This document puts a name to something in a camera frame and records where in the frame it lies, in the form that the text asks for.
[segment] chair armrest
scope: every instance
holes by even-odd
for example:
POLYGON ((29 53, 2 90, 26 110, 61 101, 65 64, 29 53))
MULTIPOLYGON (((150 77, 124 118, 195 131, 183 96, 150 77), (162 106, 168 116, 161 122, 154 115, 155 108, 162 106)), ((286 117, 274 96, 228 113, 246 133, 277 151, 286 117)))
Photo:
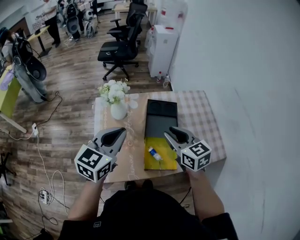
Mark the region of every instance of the chair armrest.
POLYGON ((112 23, 112 22, 117 22, 117 21, 120 21, 120 20, 121 20, 120 18, 117 18, 117 19, 110 20, 110 22, 112 23))
POLYGON ((100 49, 101 52, 111 52, 118 50, 119 47, 102 47, 100 49))
POLYGON ((107 34, 112 34, 112 33, 122 33, 122 31, 121 30, 109 30, 107 32, 107 34))

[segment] desk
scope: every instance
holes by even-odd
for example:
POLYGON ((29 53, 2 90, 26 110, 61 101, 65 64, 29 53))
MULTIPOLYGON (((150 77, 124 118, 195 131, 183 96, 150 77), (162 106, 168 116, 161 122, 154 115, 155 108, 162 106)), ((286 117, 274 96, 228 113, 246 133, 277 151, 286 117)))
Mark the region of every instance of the desk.
MULTIPOLYGON (((0 84, 2 83, 5 75, 8 73, 8 71, 11 68, 12 65, 8 66, 6 70, 3 72, 0 78, 0 84)), ((13 125, 15 128, 22 131, 23 133, 27 133, 26 129, 24 129, 23 127, 21 127, 19 124, 17 124, 15 121, 11 119, 15 108, 15 102, 18 99, 20 89, 21 89, 21 85, 18 82, 18 80, 14 77, 6 91, 0 90, 0 117, 3 118, 8 123, 10 123, 11 125, 13 125)), ((1 126, 0 129, 7 134, 9 133, 9 131, 7 131, 1 126)))
MULTIPOLYGON (((120 12, 128 12, 128 11, 129 11, 129 4, 128 5, 124 5, 123 3, 117 4, 114 8, 115 19, 120 18, 120 12)), ((147 8, 148 20, 150 20, 150 14, 153 14, 151 25, 155 24, 157 11, 158 9, 154 5, 150 5, 147 8)))
POLYGON ((41 39, 41 37, 40 37, 44 32, 46 32, 46 30, 47 30, 48 28, 49 28, 49 26, 46 26, 46 27, 44 27, 44 28, 41 28, 41 32, 40 32, 40 33, 38 33, 38 34, 32 34, 32 35, 27 39, 27 41, 30 42, 30 41, 32 41, 33 39, 38 38, 38 41, 39 41, 39 43, 40 43, 40 45, 41 45, 41 48, 42 48, 42 50, 43 50, 43 51, 39 54, 40 57, 44 57, 44 56, 48 55, 49 51, 50 51, 51 48, 52 48, 52 47, 49 47, 49 48, 45 49, 45 48, 44 48, 44 45, 43 45, 43 42, 42 42, 42 39, 41 39))
POLYGON ((117 154, 117 164, 109 173, 105 183, 140 180, 167 176, 182 172, 177 170, 144 170, 144 129, 148 99, 176 102, 178 125, 204 139, 212 148, 211 162, 226 158, 226 152, 220 131, 209 101, 204 91, 153 92, 126 95, 127 116, 122 120, 111 117, 110 108, 104 107, 100 98, 95 101, 95 127, 97 134, 101 129, 124 127, 127 130, 124 144, 117 154))

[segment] black office chair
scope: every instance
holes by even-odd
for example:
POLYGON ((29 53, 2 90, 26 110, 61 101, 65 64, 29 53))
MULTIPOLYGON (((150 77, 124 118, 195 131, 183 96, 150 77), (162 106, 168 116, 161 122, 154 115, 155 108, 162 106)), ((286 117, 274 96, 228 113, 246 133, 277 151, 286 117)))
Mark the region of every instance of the black office chair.
POLYGON ((135 27, 131 27, 129 30, 129 41, 106 42, 100 49, 98 61, 103 62, 104 67, 106 67, 107 64, 114 64, 103 77, 103 80, 105 81, 107 80, 106 77, 117 67, 121 68, 125 73, 126 78, 129 79, 129 75, 126 72, 124 65, 135 64, 136 68, 139 66, 139 63, 136 61, 128 61, 134 59, 138 54, 138 48, 135 41, 144 14, 137 14, 135 17, 137 18, 137 23, 135 27))
MULTIPOLYGON (((134 27, 136 25, 137 19, 136 16, 137 14, 146 14, 148 6, 144 3, 135 3, 132 2, 129 5, 129 12, 126 18, 126 25, 120 26, 119 25, 119 20, 118 19, 113 19, 110 22, 115 22, 116 23, 116 28, 112 28, 108 31, 109 34, 111 34, 114 38, 116 38, 117 41, 127 41, 128 40, 128 34, 129 34, 129 29, 130 27, 134 27)), ((142 28, 138 28, 138 34, 142 32, 142 28)))
POLYGON ((2 174, 4 175, 4 179, 5 179, 5 183, 8 186, 11 186, 11 184, 8 184, 8 181, 6 179, 6 171, 10 172, 11 174, 13 174, 14 176, 16 176, 17 174, 15 172, 12 172, 11 170, 9 170, 6 167, 6 162, 8 160, 9 155, 12 155, 11 152, 7 153, 7 155, 5 156, 4 153, 1 153, 1 165, 0 165, 0 178, 2 176, 2 174))

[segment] white vase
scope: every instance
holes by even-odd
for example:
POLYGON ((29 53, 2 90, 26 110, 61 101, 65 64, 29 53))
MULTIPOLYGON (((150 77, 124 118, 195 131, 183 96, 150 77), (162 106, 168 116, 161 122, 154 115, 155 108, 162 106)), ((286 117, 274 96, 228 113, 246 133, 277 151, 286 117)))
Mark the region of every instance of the white vase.
POLYGON ((111 105, 111 115, 116 120, 125 118, 127 114, 127 105, 124 101, 111 105))

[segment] black shirt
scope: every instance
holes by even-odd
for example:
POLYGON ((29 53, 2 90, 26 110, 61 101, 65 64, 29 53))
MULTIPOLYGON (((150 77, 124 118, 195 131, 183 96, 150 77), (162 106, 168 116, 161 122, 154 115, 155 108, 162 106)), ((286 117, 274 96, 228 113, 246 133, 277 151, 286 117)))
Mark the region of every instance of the black shirt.
POLYGON ((154 189, 137 189, 118 191, 106 200, 102 214, 93 221, 64 221, 59 240, 100 240, 116 236, 238 239, 228 213, 200 222, 171 196, 154 189))

